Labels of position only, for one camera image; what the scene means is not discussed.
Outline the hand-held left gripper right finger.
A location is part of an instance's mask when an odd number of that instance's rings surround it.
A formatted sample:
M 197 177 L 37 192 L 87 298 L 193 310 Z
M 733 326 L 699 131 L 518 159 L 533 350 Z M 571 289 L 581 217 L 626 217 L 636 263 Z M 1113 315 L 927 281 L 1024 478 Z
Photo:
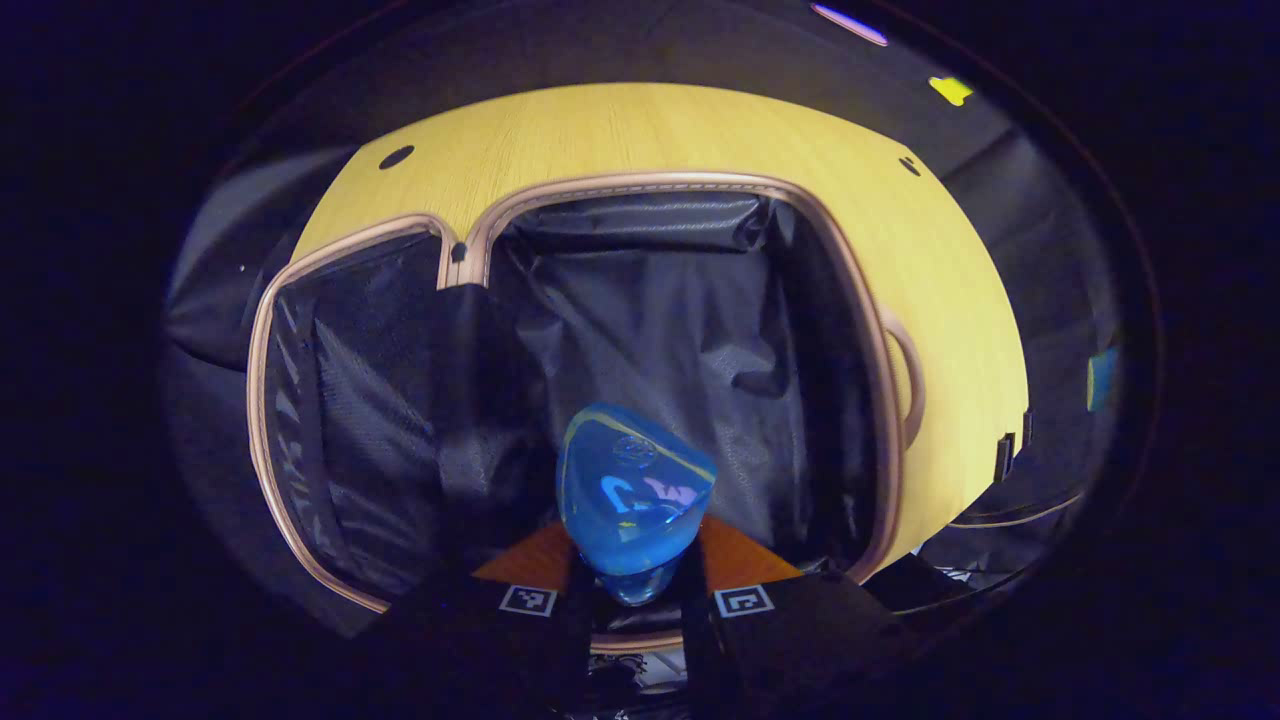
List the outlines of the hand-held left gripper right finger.
M 863 719 L 911 657 L 905 624 L 847 575 L 806 574 L 718 518 L 681 565 L 695 719 Z

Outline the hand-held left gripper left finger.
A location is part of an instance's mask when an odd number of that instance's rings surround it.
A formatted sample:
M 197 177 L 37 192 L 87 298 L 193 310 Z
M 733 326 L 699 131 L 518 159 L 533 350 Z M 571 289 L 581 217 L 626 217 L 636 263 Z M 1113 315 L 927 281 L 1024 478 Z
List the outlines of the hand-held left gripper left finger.
M 381 615 L 380 697 L 396 717 L 558 719 L 582 693 L 590 591 L 559 521 L 425 580 Z

